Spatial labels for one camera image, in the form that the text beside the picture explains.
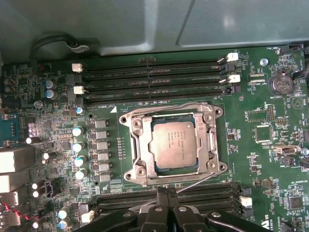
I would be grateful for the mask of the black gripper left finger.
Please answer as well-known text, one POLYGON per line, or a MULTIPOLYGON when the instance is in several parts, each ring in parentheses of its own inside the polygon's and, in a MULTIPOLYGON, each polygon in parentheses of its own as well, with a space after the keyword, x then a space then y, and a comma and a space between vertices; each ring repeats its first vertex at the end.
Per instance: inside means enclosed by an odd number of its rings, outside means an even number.
POLYGON ((94 202, 90 211, 84 214, 90 221, 79 228, 81 232, 167 232, 168 231, 168 189, 159 187, 155 204, 140 208, 142 212, 121 209, 104 217, 102 208, 94 202))

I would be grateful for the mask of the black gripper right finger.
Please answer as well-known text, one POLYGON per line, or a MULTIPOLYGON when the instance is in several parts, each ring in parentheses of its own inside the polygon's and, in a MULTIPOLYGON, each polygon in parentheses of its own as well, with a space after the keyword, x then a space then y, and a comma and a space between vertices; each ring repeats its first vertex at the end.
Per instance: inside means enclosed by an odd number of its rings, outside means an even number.
POLYGON ((174 232, 264 232, 266 229, 222 210, 202 216, 196 208, 181 205, 175 188, 168 188, 169 210, 174 232))

